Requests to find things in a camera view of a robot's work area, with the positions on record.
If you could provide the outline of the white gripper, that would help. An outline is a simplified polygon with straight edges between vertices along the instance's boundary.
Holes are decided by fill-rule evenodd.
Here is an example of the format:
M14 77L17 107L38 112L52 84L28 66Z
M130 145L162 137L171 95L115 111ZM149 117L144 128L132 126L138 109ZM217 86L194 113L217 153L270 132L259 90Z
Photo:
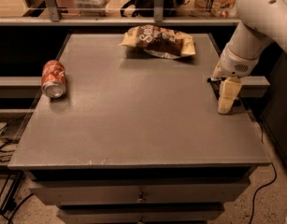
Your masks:
M218 99L218 112L228 114L237 98L242 83L239 77L248 76L259 59L244 59L237 56L229 45L224 48L220 61L217 62L211 75L212 80L220 80L222 77L228 77L220 85L220 97Z

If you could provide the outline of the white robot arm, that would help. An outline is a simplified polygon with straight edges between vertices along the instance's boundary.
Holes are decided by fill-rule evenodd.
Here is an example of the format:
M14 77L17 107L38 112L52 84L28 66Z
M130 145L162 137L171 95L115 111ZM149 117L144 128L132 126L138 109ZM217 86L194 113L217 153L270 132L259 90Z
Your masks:
M220 81L218 112L232 109L242 84L264 49L277 43L287 54L287 0L237 0L237 25L210 79Z

